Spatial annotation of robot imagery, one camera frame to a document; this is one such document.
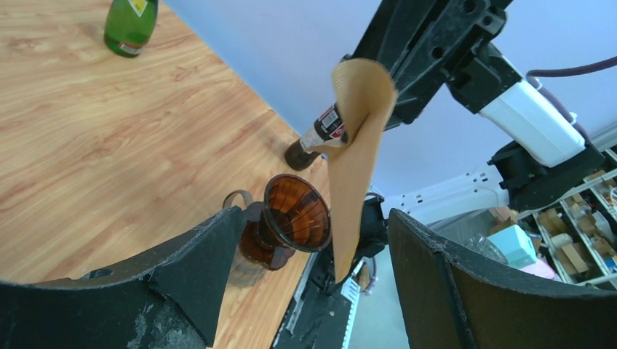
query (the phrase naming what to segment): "green bottle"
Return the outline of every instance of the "green bottle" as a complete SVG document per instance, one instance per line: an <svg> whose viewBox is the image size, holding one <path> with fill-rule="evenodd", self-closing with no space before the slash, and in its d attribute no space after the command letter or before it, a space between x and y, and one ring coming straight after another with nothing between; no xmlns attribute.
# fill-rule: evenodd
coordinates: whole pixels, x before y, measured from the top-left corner
<svg viewBox="0 0 617 349"><path fill-rule="evenodd" d="M137 57L150 40L159 0L114 0L107 14L103 40L123 57Z"/></svg>

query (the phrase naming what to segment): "white backdrop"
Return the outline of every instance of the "white backdrop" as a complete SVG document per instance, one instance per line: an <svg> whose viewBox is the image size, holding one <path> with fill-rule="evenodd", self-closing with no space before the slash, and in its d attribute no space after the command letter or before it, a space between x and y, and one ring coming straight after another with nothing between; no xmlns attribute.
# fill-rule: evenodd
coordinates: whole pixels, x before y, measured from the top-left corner
<svg viewBox="0 0 617 349"><path fill-rule="evenodd" d="M285 121L303 133L334 101L330 72L354 51L379 0L165 1ZM514 0L495 40L522 72L617 55L617 1ZM617 122L617 68L543 83L593 135ZM442 89L383 138L373 186L385 195L450 179L510 141Z"/></svg>

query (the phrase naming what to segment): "bottle label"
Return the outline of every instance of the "bottle label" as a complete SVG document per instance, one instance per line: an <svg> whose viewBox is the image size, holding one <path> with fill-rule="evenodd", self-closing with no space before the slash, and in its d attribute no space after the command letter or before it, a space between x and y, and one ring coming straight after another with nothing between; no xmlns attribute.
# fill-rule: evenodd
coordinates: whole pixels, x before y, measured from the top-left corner
<svg viewBox="0 0 617 349"><path fill-rule="evenodd" d="M130 55L139 55L143 51L143 45L134 45L127 42L121 42L118 48Z"/></svg>
<svg viewBox="0 0 617 349"><path fill-rule="evenodd" d="M139 17L143 15L143 12L146 10L146 6L148 6L148 2L146 0L128 0L128 2L131 4L133 11L135 11Z"/></svg>

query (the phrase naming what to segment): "gray floor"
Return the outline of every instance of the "gray floor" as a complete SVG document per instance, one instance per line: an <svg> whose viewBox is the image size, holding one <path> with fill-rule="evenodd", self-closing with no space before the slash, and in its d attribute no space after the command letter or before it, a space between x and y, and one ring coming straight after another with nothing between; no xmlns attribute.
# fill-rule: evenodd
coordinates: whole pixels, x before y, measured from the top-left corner
<svg viewBox="0 0 617 349"><path fill-rule="evenodd" d="M461 243L474 233L486 234L492 225L493 217L485 212L437 232ZM408 348L389 249L386 248L376 259L379 280L372 295L362 295L360 298L349 347Z"/></svg>

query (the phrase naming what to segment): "wooden table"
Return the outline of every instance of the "wooden table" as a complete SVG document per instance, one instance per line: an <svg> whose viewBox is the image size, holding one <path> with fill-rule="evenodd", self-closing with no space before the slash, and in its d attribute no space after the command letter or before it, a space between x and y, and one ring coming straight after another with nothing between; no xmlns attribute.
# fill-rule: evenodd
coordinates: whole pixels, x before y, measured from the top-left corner
<svg viewBox="0 0 617 349"><path fill-rule="evenodd" d="M78 278L291 172L295 133L166 6L147 50L102 40L109 0L0 0L0 278ZM300 174L327 197L318 163ZM216 348L268 348L307 255L228 286Z"/></svg>

